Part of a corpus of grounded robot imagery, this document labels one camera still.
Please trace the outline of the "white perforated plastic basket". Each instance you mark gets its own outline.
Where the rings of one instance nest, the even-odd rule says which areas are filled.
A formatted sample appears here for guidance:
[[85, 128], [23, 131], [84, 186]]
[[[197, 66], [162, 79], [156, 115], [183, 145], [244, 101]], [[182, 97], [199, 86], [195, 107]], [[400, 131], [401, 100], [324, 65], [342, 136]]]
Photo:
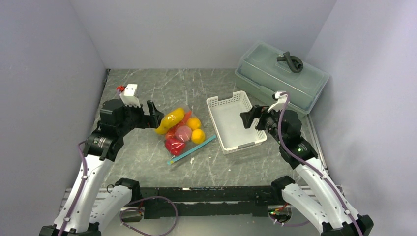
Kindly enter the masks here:
[[255, 128], [258, 119], [253, 121], [250, 128], [245, 128], [243, 125], [240, 114], [252, 108], [244, 91], [210, 97], [206, 100], [206, 104], [223, 154], [252, 148], [267, 140], [265, 131]]

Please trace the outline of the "clear zip top bag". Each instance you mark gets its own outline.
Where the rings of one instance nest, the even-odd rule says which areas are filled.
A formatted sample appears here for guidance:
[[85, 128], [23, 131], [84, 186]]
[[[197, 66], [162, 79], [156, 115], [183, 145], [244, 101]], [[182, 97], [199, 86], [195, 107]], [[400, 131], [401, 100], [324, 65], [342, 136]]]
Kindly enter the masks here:
[[179, 106], [164, 115], [155, 132], [162, 136], [164, 148], [170, 154], [171, 166], [191, 155], [217, 138], [208, 135], [201, 120], [186, 105]]

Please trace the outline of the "pink toy peach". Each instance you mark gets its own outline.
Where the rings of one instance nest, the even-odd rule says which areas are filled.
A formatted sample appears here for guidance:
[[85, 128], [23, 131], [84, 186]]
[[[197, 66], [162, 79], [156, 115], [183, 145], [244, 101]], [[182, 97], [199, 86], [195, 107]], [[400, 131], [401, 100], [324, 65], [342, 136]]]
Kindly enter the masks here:
[[192, 130], [187, 125], [179, 127], [175, 132], [175, 137], [183, 142], [188, 142], [191, 139]]

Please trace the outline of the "red toy strawberry with leaves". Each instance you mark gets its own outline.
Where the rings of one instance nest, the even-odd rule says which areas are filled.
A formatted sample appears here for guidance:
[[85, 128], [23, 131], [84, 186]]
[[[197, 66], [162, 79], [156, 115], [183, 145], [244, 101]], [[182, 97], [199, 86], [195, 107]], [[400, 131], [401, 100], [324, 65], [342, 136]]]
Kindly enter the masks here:
[[176, 138], [167, 138], [165, 148], [171, 155], [180, 156], [185, 148], [185, 142]]

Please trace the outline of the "yellow toy lemon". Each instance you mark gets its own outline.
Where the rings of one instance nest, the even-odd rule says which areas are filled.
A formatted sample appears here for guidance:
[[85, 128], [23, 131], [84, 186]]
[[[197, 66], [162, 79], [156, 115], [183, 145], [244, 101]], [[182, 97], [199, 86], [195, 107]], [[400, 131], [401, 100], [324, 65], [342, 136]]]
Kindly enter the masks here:
[[177, 108], [174, 111], [168, 113], [161, 121], [160, 125], [156, 128], [157, 134], [166, 134], [171, 128], [177, 125], [183, 120], [185, 111], [183, 108]]

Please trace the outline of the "yellow toy fruit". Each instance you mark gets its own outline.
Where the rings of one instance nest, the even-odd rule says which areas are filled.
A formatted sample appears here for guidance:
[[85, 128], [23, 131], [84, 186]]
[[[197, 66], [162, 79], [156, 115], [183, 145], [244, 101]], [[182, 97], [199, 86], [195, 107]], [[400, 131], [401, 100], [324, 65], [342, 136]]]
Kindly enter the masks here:
[[190, 117], [187, 122], [186, 125], [191, 128], [191, 130], [196, 130], [196, 129], [200, 129], [201, 128], [201, 122], [197, 117]]

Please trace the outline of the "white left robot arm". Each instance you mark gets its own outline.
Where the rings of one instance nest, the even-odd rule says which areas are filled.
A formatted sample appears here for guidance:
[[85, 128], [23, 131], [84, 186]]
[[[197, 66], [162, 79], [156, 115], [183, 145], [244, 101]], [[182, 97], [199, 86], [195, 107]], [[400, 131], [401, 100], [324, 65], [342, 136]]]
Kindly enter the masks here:
[[174, 216], [191, 215], [190, 203], [247, 202], [255, 198], [255, 187], [168, 187], [145, 188], [133, 179], [119, 179], [110, 194], [98, 205], [95, 199], [105, 175], [113, 166], [124, 137], [132, 130], [157, 128], [163, 119], [152, 101], [146, 114], [139, 102], [111, 99], [100, 110], [97, 127], [79, 143], [81, 166], [68, 199], [54, 223], [40, 230], [42, 236], [99, 236], [108, 222], [124, 206], [145, 205], [149, 218], [165, 217], [165, 205], [174, 208]]

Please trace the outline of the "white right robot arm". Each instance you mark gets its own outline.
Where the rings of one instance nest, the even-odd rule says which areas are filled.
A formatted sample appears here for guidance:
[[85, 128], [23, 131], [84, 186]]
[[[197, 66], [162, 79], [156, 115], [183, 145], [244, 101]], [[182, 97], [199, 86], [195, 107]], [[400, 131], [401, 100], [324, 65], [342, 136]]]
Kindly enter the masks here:
[[275, 203], [286, 202], [295, 207], [322, 236], [370, 234], [374, 222], [347, 201], [326, 173], [317, 152], [302, 137], [296, 112], [269, 112], [268, 106], [255, 105], [250, 110], [250, 119], [258, 119], [255, 128], [268, 132], [278, 142], [282, 158], [306, 181], [316, 197], [312, 199], [291, 177], [283, 176], [271, 183], [271, 198]]

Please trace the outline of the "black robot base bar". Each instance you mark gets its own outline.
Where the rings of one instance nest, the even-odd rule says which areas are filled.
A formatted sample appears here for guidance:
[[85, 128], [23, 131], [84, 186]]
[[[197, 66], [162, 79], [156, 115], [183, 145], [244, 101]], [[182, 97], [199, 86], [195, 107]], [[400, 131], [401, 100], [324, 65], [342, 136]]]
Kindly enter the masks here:
[[288, 204], [275, 186], [141, 187], [121, 178], [112, 184], [126, 186], [132, 199], [125, 208], [138, 209], [145, 219], [174, 216], [277, 215]]

